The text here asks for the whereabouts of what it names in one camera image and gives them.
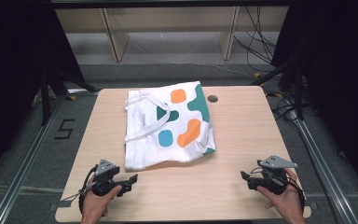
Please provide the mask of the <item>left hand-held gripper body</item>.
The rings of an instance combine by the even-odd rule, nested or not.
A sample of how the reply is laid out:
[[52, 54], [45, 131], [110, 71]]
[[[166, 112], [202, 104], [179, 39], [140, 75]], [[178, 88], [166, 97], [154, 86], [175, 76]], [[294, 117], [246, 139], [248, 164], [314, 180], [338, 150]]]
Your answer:
[[101, 159], [93, 178], [93, 193], [97, 196], [106, 195], [115, 186], [113, 177], [117, 175], [119, 171], [119, 166], [116, 166], [111, 161]]

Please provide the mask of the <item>white tote bag coloured shapes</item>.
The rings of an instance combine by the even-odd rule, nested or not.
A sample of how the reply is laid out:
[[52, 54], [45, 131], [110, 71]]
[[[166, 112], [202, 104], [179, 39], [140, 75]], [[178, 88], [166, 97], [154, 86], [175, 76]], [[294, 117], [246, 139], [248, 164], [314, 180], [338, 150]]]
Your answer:
[[209, 108], [198, 81], [130, 91], [124, 109], [128, 170], [189, 162], [215, 152]]

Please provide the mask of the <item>person's right hand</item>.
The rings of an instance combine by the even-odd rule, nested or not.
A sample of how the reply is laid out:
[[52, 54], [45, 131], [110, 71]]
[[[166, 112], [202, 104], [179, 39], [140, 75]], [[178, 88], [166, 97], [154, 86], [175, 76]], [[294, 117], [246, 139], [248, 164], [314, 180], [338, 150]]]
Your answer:
[[257, 191], [268, 199], [265, 204], [266, 209], [274, 207], [284, 219], [286, 217], [303, 217], [301, 203], [295, 187], [288, 185], [286, 191], [281, 195], [276, 195], [261, 186], [257, 188]]

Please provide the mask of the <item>black metal stand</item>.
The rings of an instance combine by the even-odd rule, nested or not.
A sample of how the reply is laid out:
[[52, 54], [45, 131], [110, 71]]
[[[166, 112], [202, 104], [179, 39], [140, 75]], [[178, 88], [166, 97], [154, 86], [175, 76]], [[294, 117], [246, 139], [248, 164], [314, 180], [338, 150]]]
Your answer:
[[282, 74], [281, 81], [279, 82], [279, 89], [281, 91], [287, 91], [293, 88], [295, 91], [294, 109], [297, 117], [303, 119], [303, 104], [302, 104], [302, 71], [298, 59], [291, 57], [285, 63], [281, 64], [271, 72], [257, 79], [251, 83], [251, 86], [260, 86], [261, 84], [271, 80], [277, 75]]
[[48, 65], [44, 68], [40, 76], [40, 92], [42, 96], [43, 121], [48, 123], [52, 110], [50, 109], [49, 90], [52, 90], [56, 96], [65, 96], [69, 91], [64, 85], [64, 81], [70, 81], [77, 86], [89, 92], [97, 92], [99, 89], [91, 86], [86, 81], [64, 72], [62, 69]]

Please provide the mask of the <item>black curtain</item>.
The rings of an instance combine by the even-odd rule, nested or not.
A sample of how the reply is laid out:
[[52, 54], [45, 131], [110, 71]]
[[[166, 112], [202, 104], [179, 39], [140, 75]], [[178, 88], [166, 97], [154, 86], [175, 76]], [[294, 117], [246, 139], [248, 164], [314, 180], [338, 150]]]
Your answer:
[[298, 59], [311, 99], [358, 174], [358, 0], [294, 0], [272, 64]]
[[20, 128], [41, 77], [84, 80], [51, 0], [0, 0], [0, 158]]

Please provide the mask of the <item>aluminium floor rail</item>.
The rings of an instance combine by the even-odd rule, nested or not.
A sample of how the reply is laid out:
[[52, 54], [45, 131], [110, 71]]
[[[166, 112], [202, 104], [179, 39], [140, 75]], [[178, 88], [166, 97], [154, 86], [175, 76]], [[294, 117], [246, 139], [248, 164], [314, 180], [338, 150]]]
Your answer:
[[344, 194], [344, 191], [338, 184], [336, 178], [333, 176], [327, 161], [324, 159], [324, 156], [313, 139], [305, 121], [300, 118], [296, 111], [291, 111], [290, 117], [296, 127], [299, 129], [300, 135], [305, 141], [310, 159], [313, 162], [314, 168], [316, 169], [316, 173], [321, 178], [322, 183], [328, 192], [328, 196], [334, 203], [343, 222], [345, 224], [358, 224], [358, 217], [355, 215], [350, 201]]
[[[66, 101], [69, 95], [76, 99]], [[0, 160], [0, 224], [55, 220], [96, 96], [71, 89], [65, 96], [51, 97], [52, 114], [45, 125], [41, 105], [35, 107]]]

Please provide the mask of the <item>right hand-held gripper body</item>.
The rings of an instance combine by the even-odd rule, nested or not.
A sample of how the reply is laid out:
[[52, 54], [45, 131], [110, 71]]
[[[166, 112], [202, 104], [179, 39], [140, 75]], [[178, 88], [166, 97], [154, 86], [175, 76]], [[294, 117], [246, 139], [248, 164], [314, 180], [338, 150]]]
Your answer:
[[263, 176], [262, 186], [277, 195], [284, 193], [288, 185], [288, 177], [284, 169], [298, 167], [295, 162], [276, 155], [271, 155], [263, 161], [258, 160], [257, 165], [261, 168]]

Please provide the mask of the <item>person's left hand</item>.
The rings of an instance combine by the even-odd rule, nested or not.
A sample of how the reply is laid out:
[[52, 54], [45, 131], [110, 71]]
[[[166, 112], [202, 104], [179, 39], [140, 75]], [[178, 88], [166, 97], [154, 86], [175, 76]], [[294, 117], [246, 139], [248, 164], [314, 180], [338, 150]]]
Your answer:
[[112, 188], [106, 195], [97, 196], [92, 191], [85, 196], [82, 217], [105, 217], [108, 215], [107, 207], [120, 192], [121, 186]]

